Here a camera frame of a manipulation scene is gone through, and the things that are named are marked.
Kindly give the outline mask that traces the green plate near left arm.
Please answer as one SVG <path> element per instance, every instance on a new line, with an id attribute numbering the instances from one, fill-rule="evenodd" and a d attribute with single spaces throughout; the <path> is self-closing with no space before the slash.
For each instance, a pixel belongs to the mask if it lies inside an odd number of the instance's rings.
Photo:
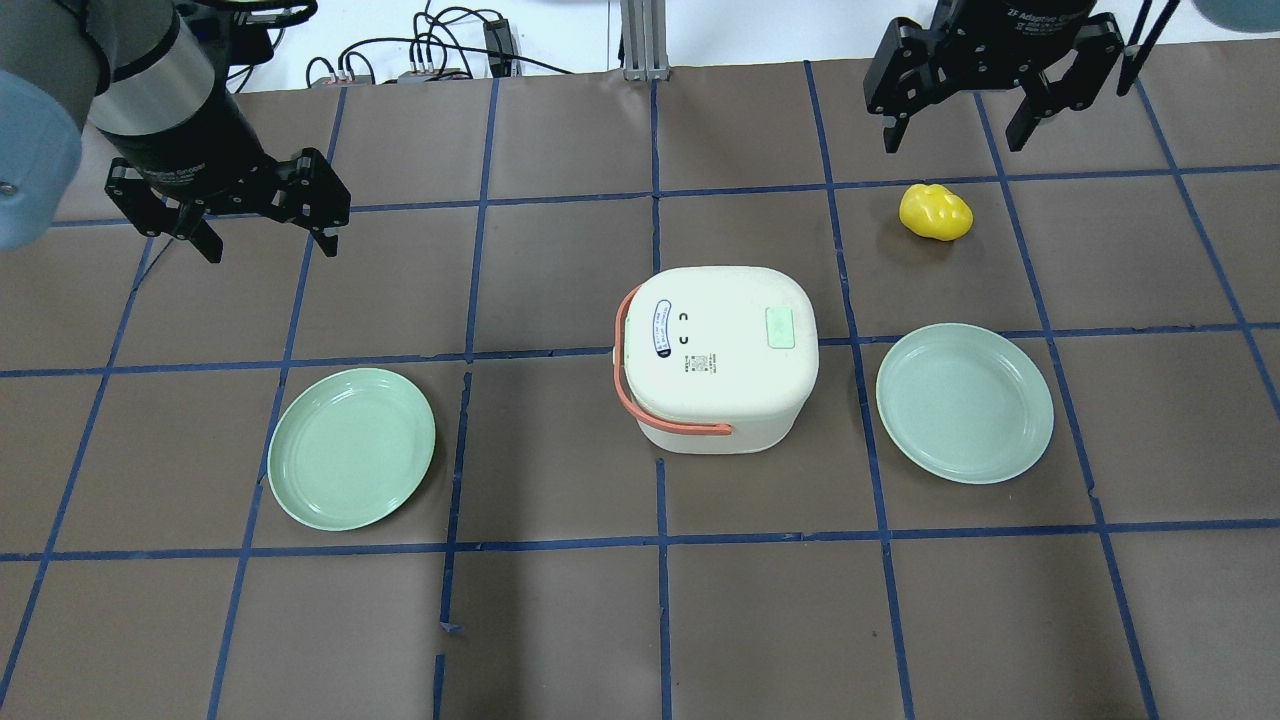
<path id="1" fill-rule="evenodd" d="M 412 380 L 371 366 L 338 372 L 282 414 L 268 445 L 268 486 L 303 527 L 370 527 L 416 492 L 435 442 L 435 414 Z"/>

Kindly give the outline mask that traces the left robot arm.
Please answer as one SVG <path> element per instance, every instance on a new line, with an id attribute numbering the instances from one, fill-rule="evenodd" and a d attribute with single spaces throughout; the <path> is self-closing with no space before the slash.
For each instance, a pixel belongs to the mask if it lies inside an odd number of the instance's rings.
<path id="1" fill-rule="evenodd" d="M 201 1 L 201 40 L 175 1 L 3 4 L 3 249 L 51 225 L 93 127 L 115 150 L 105 195 L 148 237 L 219 263 L 210 217 L 250 213 L 306 229 L 328 258 L 351 193 L 324 155 L 273 158 L 227 88 L 230 33 L 308 20 L 315 1 Z"/>

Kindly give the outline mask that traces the green plate near right arm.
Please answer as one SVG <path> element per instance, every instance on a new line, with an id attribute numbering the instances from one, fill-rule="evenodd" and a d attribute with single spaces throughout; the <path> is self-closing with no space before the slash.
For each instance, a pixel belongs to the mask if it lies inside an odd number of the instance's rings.
<path id="1" fill-rule="evenodd" d="M 978 325 L 940 323 L 897 340 L 876 378 L 879 419 L 905 457 L 934 477 L 988 486 L 1030 470 L 1055 429 L 1036 363 Z"/>

